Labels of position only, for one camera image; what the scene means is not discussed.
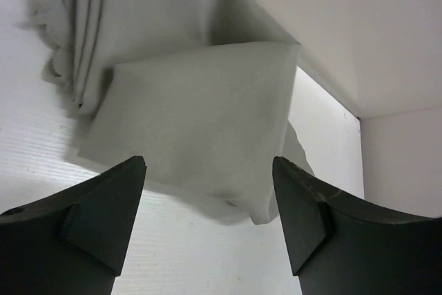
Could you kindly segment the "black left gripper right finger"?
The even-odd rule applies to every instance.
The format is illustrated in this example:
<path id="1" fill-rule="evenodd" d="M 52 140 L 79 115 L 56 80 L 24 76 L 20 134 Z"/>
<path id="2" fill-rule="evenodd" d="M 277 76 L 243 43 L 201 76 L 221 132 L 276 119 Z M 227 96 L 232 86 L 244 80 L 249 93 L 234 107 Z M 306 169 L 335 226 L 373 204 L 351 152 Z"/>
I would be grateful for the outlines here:
<path id="1" fill-rule="evenodd" d="M 285 158 L 273 184 L 303 294 L 440 294 L 441 219 L 378 206 Z"/>

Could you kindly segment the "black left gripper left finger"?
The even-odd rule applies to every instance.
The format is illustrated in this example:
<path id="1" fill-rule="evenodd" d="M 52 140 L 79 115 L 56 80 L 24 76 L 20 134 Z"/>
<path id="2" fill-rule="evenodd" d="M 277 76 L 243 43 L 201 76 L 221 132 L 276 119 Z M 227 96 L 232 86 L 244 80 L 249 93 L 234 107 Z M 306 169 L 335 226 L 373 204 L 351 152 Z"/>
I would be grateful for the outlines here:
<path id="1" fill-rule="evenodd" d="M 122 273 L 144 187 L 134 156 L 1 214 L 2 294 L 110 294 Z"/>

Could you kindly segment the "grey cloth napkin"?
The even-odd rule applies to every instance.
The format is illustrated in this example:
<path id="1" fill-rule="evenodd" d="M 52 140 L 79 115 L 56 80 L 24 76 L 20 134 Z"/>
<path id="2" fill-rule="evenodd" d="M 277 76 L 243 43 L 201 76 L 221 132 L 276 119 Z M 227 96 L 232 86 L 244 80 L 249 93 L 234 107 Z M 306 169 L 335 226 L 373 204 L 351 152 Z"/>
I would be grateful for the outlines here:
<path id="1" fill-rule="evenodd" d="M 307 166 L 289 123 L 300 44 L 256 0 L 30 0 L 48 79 L 92 117 L 79 155 L 130 155 L 148 179 L 278 216 L 276 156 Z"/>

